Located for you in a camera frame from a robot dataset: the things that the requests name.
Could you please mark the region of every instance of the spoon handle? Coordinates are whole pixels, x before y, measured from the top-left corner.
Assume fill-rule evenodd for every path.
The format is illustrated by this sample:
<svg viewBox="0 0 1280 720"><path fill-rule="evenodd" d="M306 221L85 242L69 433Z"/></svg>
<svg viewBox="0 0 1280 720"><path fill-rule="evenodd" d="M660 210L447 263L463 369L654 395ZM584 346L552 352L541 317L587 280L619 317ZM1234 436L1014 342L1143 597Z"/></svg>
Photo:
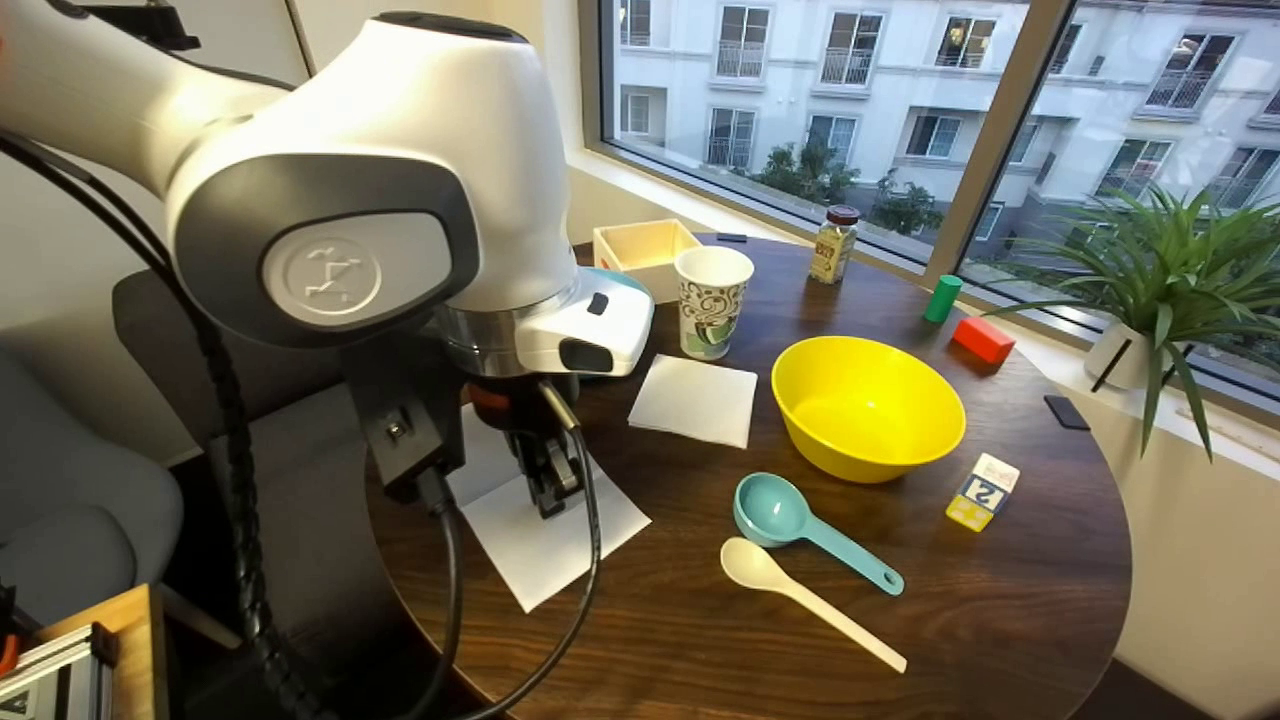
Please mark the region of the spoon handle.
<svg viewBox="0 0 1280 720"><path fill-rule="evenodd" d="M867 548L860 548L858 541L850 541L843 530L835 530L831 524L825 524L821 517L814 517L804 524L804 537L831 551L841 565L850 565L854 570L860 570L864 580L874 580L875 587L885 587L888 597L901 597L907 587L907 580L888 568L879 555L874 555Z"/></svg>
<svg viewBox="0 0 1280 720"><path fill-rule="evenodd" d="M854 614L835 613L828 599L821 599L814 587L804 587L799 580L786 580L776 584L776 590L791 597L795 602L804 602L814 614L821 614L825 625L831 625L835 633L843 633L850 640L858 640L864 650L874 650L879 663L907 673L907 658L888 647L879 637L874 637L867 629L860 629Z"/></svg>

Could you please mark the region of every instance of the small box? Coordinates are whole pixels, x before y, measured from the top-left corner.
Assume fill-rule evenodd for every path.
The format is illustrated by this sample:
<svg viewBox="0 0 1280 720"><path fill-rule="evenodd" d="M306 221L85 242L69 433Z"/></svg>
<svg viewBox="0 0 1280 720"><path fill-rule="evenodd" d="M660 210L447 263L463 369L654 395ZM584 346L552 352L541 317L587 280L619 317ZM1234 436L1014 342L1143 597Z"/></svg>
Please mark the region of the small box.
<svg viewBox="0 0 1280 720"><path fill-rule="evenodd" d="M634 274L657 304L680 298L677 255L702 240L680 221L593 227L593 263Z"/></svg>
<svg viewBox="0 0 1280 720"><path fill-rule="evenodd" d="M950 502L950 517L974 530L986 530L998 512L1009 502L1021 469L1004 462L1002 454L986 450L961 493Z"/></svg>
<svg viewBox="0 0 1280 720"><path fill-rule="evenodd" d="M1004 334L998 325L963 317L952 333L952 352L977 373L998 373L1014 352L1014 334Z"/></svg>

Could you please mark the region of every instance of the paper cup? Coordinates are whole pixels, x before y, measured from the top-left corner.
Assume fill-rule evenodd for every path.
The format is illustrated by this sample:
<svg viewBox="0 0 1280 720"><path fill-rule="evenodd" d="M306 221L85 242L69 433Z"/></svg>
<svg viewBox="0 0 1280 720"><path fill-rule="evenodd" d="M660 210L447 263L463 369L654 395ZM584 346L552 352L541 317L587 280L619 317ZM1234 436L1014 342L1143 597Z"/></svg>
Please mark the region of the paper cup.
<svg viewBox="0 0 1280 720"><path fill-rule="evenodd" d="M686 280L680 352L694 359L719 359L733 342L755 263L735 248L694 248L677 255L677 270Z"/></svg>

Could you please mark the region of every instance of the floor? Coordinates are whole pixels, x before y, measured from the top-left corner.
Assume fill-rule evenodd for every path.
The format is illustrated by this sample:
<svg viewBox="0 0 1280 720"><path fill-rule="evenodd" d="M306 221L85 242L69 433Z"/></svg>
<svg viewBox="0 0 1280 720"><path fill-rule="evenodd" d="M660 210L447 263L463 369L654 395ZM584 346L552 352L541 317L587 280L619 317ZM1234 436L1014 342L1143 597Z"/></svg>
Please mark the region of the floor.
<svg viewBox="0 0 1280 720"><path fill-rule="evenodd" d="M203 462L176 469L188 493L185 541L176 548L170 584L198 599L203 613L222 614L237 629L237 574L229 551L229 518L222 509ZM426 676L433 673L433 655L420 637L404 637L402 647L387 647L387 663L376 676L354 681L335 693L341 716L381 720L402 716ZM222 650L200 637L171 633L171 676L176 676L176 716L182 720L288 720L276 697L263 683L261 658L254 650ZM454 683L447 706L433 716L470 716L478 711L478 697L463 683ZM1075 711L1075 720L1208 720L1201 706L1176 700L1159 683L1142 673L1114 663L1099 681L1098 697Z"/></svg>

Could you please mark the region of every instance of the cardboard box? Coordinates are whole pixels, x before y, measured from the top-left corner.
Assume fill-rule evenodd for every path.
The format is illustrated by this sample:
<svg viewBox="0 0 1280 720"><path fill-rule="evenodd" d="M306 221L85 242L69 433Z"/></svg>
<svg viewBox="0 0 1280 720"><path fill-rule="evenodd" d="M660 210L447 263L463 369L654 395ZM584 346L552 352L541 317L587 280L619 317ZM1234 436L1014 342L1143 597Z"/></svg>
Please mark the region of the cardboard box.
<svg viewBox="0 0 1280 720"><path fill-rule="evenodd" d="M702 240L680 221L593 227L593 263L634 274L657 304L680 298L677 255Z"/></svg>

